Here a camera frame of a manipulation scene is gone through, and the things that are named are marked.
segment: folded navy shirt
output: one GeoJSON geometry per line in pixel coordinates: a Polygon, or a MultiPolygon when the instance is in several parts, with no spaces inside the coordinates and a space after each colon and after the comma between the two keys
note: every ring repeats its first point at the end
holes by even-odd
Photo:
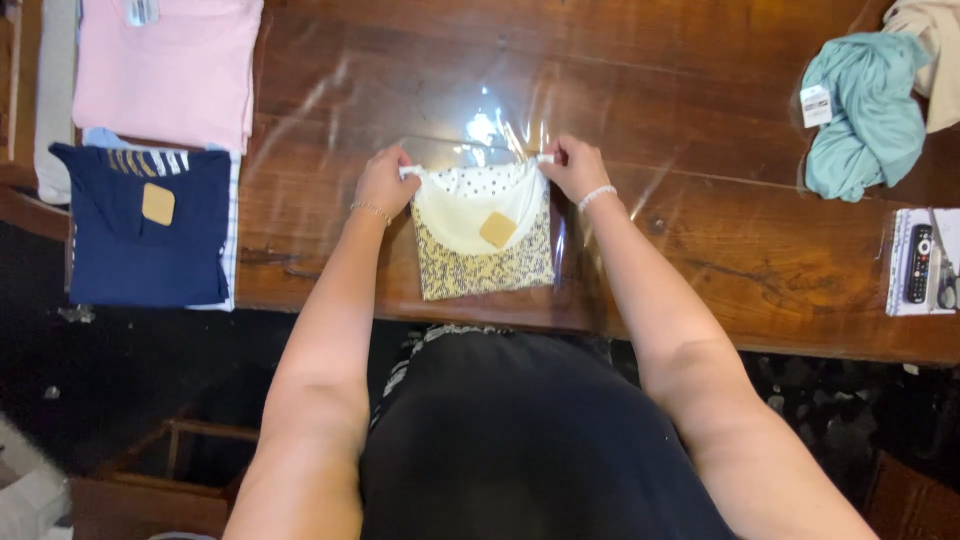
{"type": "Polygon", "coordinates": [[[53,144],[70,171],[76,223],[70,301],[183,307],[229,295],[228,152],[137,151],[53,144]],[[143,216],[147,182],[173,192],[169,226],[143,216]]]}

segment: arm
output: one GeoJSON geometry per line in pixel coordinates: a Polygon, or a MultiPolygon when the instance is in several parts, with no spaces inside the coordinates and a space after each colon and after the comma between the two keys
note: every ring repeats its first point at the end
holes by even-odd
{"type": "MultiPolygon", "coordinates": [[[[399,214],[420,187],[416,176],[397,176],[409,164],[399,147],[381,151],[356,200],[399,214]]],[[[386,225],[373,210],[354,210],[303,306],[267,394],[227,540],[359,537],[357,459],[370,416],[367,353],[386,225]]]]}
{"type": "MultiPolygon", "coordinates": [[[[561,136],[541,165],[579,202],[610,183],[600,152],[561,136]]],[[[796,434],[756,395],[739,354],[612,193],[586,214],[630,332],[644,390],[674,421],[710,497],[747,540],[876,539],[796,434]]]]}

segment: bracelet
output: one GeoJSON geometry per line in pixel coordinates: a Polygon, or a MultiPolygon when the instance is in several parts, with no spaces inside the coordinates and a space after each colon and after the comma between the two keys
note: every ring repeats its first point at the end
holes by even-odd
{"type": "Polygon", "coordinates": [[[373,213],[380,214],[380,216],[382,216],[383,219],[387,220],[387,227],[390,227],[390,224],[394,222],[394,220],[390,219],[390,216],[387,215],[387,212],[375,207],[374,205],[364,203],[363,201],[357,201],[356,203],[353,203],[352,205],[350,205],[350,211],[353,211],[354,209],[359,209],[359,208],[365,208],[372,211],[373,213]]]}
{"type": "Polygon", "coordinates": [[[587,208],[587,205],[589,204],[590,201],[595,199],[597,195],[607,191],[616,195],[616,187],[613,187],[612,185],[604,185],[601,187],[597,187],[596,189],[588,193],[587,196],[584,197],[583,201],[580,201],[580,204],[577,205],[577,211],[583,213],[584,209],[587,208]]]}

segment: spiral notebook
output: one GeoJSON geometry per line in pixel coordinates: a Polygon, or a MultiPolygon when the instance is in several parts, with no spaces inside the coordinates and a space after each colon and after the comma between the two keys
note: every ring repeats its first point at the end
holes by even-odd
{"type": "MultiPolygon", "coordinates": [[[[944,251],[953,266],[954,274],[960,273],[960,209],[934,209],[940,236],[944,241],[944,251]]],[[[942,252],[934,235],[930,252],[930,273],[927,280],[926,300],[921,304],[906,301],[905,287],[911,258],[911,235],[917,225],[931,225],[930,209],[897,210],[894,219],[893,243],[890,259],[890,285],[887,289],[887,315],[934,315],[955,313],[954,309],[943,309],[935,301],[935,295],[941,279],[942,252]]]]}

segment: barcode label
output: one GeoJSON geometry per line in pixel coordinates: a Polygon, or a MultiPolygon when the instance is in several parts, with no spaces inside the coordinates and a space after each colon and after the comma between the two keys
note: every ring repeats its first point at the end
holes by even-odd
{"type": "Polygon", "coordinates": [[[127,25],[146,26],[160,19],[159,0],[130,0],[127,2],[127,25]]]}
{"type": "Polygon", "coordinates": [[[800,90],[800,105],[804,111],[805,128],[826,124],[833,119],[830,93],[820,85],[800,90]]]}

